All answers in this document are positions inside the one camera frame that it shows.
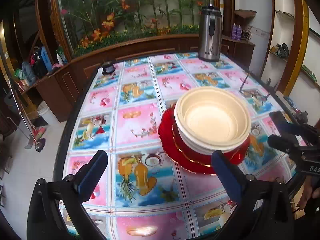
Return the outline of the person's right hand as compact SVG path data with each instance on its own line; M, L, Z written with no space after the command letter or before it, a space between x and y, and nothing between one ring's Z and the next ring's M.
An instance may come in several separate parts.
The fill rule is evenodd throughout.
M319 197L319 187L317 189L313 189L312 187L313 176L306 176L304 181L303 193L297 204L299 210L304 210L307 201L310 198L318 198Z

